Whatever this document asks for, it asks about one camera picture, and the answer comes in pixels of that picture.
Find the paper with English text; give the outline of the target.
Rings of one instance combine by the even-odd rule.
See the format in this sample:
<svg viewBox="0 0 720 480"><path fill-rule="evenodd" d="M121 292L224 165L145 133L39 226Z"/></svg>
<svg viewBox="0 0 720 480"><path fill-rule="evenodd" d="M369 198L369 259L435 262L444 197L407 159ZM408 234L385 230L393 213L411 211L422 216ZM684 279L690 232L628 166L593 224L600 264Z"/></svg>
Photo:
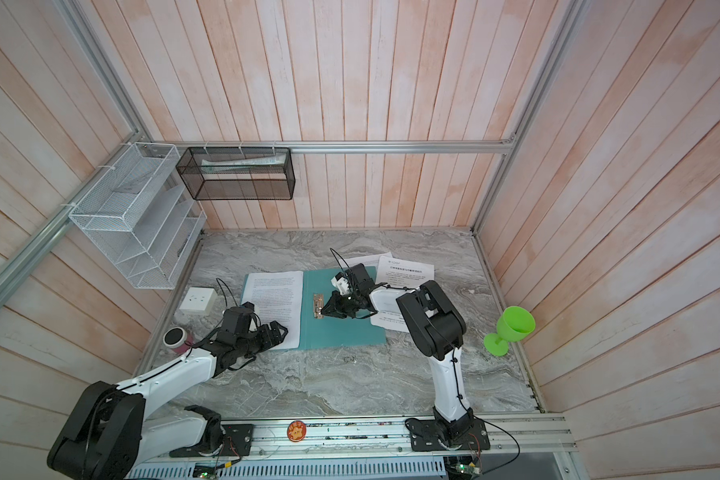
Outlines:
<svg viewBox="0 0 720 480"><path fill-rule="evenodd" d="M251 273L246 277L243 302L255 305L262 324L278 322L288 329L275 350L293 350L300 344L303 272Z"/></svg>

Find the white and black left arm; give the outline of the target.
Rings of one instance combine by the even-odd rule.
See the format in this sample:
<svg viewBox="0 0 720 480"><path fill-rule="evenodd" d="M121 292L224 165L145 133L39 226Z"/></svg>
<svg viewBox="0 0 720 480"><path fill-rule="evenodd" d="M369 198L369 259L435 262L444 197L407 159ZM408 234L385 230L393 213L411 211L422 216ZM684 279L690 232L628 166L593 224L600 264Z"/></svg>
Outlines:
<svg viewBox="0 0 720 480"><path fill-rule="evenodd" d="M251 302L226 309L219 324L177 358L119 383L89 385L50 448L47 466L71 479L123 479L133 467L174 450L219 457L227 434L217 412L191 405L163 419L153 413L196 385L242 369L288 333L277 321L262 322Z"/></svg>

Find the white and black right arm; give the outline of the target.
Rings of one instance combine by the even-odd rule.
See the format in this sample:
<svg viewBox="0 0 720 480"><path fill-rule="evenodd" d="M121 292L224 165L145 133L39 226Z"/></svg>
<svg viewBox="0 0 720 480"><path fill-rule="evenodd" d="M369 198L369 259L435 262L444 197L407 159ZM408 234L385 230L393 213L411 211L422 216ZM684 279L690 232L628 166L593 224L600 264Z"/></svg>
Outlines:
<svg viewBox="0 0 720 480"><path fill-rule="evenodd" d="M382 312L382 299L394 301L415 346L427 357L435 388L431 420L404 421L416 452L490 448L486 422L465 396L461 356L467 331L460 312L434 280L416 288L375 282L363 264L341 269L333 292L321 309L324 316L364 319Z"/></svg>

